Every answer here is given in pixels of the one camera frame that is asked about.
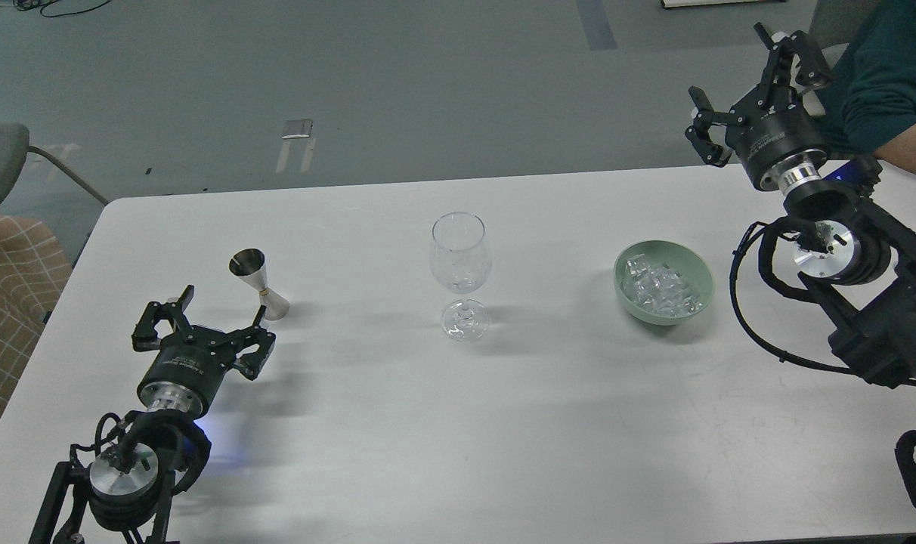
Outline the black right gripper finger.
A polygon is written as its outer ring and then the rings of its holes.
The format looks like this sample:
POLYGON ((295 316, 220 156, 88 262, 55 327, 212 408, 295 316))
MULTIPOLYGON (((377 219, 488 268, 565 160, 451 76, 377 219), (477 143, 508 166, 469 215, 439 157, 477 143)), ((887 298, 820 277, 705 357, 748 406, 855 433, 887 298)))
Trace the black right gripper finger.
POLYGON ((710 129, 745 127, 747 117, 739 113, 718 113, 700 87, 690 86, 687 93, 694 104, 695 113, 690 126, 685 130, 685 137, 704 165, 724 168, 733 150, 725 144, 717 144, 710 136, 710 129))
POLYGON ((834 83, 834 70, 811 35, 804 31, 773 33, 762 22, 753 28, 769 52, 761 79, 753 88, 753 102, 760 110, 770 104, 801 103, 805 96, 834 83))

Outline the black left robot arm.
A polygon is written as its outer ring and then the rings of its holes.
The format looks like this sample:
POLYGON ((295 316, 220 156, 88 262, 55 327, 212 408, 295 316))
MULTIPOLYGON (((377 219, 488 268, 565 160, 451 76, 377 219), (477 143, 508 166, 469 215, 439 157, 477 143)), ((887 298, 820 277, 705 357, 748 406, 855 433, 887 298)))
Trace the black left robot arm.
POLYGON ((107 413, 89 445, 72 444, 58 462, 29 541, 82 543, 90 515, 126 543, 166 543, 172 500, 189 491, 212 455, 199 420, 225 376, 261 374, 276 337, 265 328, 269 307, 230 332, 194 325, 186 310, 194 286, 167 302, 151 301, 131 336, 134 351, 154 359, 136 388, 140 410, 107 413))

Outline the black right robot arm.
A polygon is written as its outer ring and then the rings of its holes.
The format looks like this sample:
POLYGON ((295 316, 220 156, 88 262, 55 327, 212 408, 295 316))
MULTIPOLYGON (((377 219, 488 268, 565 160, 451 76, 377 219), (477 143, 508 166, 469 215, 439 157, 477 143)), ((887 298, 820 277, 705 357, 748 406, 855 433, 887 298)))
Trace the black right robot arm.
POLYGON ((724 111, 691 87, 685 130, 705 165, 725 168, 735 157, 753 189, 782 196, 783 216, 753 224, 735 251, 735 317, 782 362, 916 387, 916 233, 873 199, 884 165, 916 176, 916 15, 894 24, 875 11, 849 25, 851 36, 823 40, 773 34, 761 22, 753 29, 768 54, 762 75, 724 111), (783 351, 746 323, 737 278, 753 244, 773 292, 832 322, 840 367, 783 351))

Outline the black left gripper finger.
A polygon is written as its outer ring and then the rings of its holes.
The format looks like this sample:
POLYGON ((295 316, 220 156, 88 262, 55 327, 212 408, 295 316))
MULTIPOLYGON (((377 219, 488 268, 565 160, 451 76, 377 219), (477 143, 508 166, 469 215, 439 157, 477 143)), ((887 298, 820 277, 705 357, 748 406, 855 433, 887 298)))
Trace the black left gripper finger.
POLYGON ((147 303, 131 335, 131 345, 134 351, 160 351, 163 340, 157 331, 159 323, 170 324, 171 334, 175 334, 178 343, 194 343, 196 333, 185 316, 185 311, 192 302, 194 293, 195 286, 187 285, 174 301, 147 303))
POLYGON ((268 307, 261 305, 252 324, 227 334, 227 347, 231 351, 231 369, 236 369, 247 380, 255 380, 274 351, 276 336, 264 327, 268 307))

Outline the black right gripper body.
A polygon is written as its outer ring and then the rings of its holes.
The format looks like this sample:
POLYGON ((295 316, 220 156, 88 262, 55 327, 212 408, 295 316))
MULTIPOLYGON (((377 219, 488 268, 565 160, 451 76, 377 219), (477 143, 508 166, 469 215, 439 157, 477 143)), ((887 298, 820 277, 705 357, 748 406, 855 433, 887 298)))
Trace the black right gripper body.
POLYGON ((755 190, 790 192, 821 178, 828 145, 800 104, 732 108, 726 145, 738 156, 755 190))

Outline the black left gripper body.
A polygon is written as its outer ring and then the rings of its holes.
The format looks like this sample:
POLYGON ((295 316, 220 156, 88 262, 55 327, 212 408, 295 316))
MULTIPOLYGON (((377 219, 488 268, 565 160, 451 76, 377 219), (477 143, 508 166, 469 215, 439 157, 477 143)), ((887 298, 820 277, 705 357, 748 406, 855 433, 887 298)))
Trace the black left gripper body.
POLYGON ((194 325, 188 334, 138 336, 137 351, 155 351, 153 364, 137 386, 147 411, 177 410, 192 420, 206 416, 225 375, 243 349, 240 331, 194 325))

